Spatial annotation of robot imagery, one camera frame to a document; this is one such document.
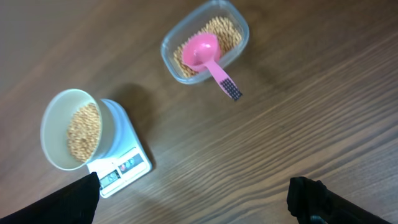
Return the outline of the soybeans in container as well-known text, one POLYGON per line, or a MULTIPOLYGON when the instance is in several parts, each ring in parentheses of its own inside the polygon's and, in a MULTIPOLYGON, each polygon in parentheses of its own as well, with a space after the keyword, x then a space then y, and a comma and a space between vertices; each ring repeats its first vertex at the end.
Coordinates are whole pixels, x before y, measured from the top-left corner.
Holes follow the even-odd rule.
POLYGON ((189 37, 174 51, 174 60, 179 69, 181 69, 182 77, 184 78, 194 77, 197 72, 183 64, 182 50, 188 44, 190 39, 192 39, 195 35, 203 33, 214 34, 217 36, 218 43, 221 48, 220 57, 235 48, 243 39, 242 35, 239 33, 230 19, 221 16, 213 17, 198 32, 189 37))

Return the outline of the clear plastic container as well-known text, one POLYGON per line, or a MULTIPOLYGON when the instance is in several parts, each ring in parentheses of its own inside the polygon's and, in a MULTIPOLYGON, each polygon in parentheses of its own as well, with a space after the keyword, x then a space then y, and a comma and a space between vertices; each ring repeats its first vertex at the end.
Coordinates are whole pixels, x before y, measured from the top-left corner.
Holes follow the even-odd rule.
POLYGON ((211 77, 210 73, 207 71, 192 77, 185 76, 181 66, 179 66, 175 60, 174 52, 178 47, 184 44, 188 38, 205 27, 206 23, 216 17, 229 19, 242 37, 242 40, 238 42, 237 46, 223 54, 220 58, 219 65, 226 68, 239 57, 246 47, 249 40, 249 27, 244 17, 232 3, 229 1, 208 1, 204 3, 171 29, 161 43, 160 51, 162 59, 169 72, 178 82, 186 85, 193 85, 211 77))

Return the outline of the white digital kitchen scale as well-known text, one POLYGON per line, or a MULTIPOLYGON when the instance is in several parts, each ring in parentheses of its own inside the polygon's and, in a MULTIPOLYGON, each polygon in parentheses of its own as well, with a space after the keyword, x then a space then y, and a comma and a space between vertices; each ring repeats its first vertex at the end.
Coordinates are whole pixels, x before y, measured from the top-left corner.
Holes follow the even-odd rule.
POLYGON ((152 164, 124 108, 113 100, 102 102, 110 109, 116 132, 110 151, 87 166, 98 175, 100 195, 108 198, 149 173, 152 164))

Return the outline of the pink plastic scoop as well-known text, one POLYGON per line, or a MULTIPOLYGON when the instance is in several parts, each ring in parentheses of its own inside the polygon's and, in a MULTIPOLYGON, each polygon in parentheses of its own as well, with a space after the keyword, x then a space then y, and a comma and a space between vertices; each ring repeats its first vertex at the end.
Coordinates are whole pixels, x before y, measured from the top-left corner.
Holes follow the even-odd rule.
POLYGON ((243 95, 234 81, 218 65, 221 49, 215 34, 197 34, 182 50, 182 62, 196 72, 208 70, 220 88, 234 101, 243 95))

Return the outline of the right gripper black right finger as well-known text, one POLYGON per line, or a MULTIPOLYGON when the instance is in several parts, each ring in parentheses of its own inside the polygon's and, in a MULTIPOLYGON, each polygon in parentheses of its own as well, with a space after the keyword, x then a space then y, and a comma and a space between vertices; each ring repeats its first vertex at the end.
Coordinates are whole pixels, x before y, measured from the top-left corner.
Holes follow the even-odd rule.
POLYGON ((321 181, 306 177, 290 179, 287 206, 300 224, 390 224, 328 190, 321 181))

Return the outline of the white bowl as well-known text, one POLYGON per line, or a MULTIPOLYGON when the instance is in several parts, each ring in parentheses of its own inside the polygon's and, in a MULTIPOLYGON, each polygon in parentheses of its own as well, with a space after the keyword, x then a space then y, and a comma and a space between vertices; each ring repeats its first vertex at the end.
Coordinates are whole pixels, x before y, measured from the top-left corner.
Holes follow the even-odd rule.
POLYGON ((96 100, 79 89, 68 89, 57 94, 47 106, 40 126, 40 142, 47 160, 56 168, 67 171, 77 170, 103 158, 111 149, 115 135, 115 121, 104 101, 96 100), (67 131, 73 115, 90 103, 98 111, 99 138, 89 158, 79 161, 69 150, 67 131))

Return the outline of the soybeans in bowl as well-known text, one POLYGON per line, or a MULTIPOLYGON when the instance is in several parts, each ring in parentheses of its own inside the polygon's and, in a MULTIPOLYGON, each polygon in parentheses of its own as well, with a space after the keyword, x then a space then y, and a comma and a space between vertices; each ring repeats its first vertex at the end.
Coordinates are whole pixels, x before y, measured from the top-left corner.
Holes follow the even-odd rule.
POLYGON ((69 153, 78 161, 86 162, 94 153, 101 134, 101 118, 94 103, 82 106, 72 116, 67 129, 69 153))

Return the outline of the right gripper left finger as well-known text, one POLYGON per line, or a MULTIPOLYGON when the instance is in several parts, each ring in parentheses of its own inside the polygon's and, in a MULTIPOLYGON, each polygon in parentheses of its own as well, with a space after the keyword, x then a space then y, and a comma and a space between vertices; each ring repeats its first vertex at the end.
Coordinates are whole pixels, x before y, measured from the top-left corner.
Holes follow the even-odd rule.
POLYGON ((96 172, 1 218, 1 223, 92 224, 100 199, 100 180, 96 172))

